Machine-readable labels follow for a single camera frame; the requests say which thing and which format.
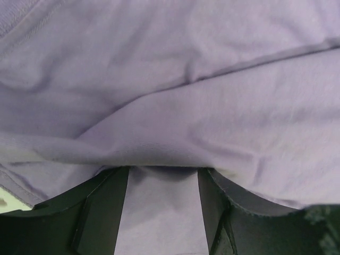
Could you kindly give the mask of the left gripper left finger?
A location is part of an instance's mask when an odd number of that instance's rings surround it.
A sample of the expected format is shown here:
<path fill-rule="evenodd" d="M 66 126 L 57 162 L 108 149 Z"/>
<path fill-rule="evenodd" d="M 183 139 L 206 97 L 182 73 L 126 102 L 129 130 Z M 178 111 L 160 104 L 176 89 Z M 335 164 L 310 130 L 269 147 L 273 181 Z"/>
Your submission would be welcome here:
<path fill-rule="evenodd" d="M 129 169 L 102 171 L 31 210 L 1 214 L 1 254 L 115 252 Z"/>

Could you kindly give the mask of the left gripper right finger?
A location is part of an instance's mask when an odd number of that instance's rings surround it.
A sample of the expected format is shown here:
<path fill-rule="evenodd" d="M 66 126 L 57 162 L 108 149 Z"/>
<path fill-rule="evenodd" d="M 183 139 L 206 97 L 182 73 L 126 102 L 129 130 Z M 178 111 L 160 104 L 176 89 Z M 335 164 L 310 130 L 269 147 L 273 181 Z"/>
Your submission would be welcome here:
<path fill-rule="evenodd" d="M 339 254 L 339 205 L 294 209 L 198 169 L 209 254 Z"/>

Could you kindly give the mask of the purple t-shirt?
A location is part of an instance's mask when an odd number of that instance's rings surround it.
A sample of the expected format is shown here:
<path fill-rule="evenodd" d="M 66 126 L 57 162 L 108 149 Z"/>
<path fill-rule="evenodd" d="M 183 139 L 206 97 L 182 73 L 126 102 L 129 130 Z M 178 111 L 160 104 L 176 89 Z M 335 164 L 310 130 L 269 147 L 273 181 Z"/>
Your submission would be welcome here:
<path fill-rule="evenodd" d="M 1 214 L 119 167 L 114 254 L 209 254 L 200 168 L 339 205 L 339 1 L 1 1 Z"/>

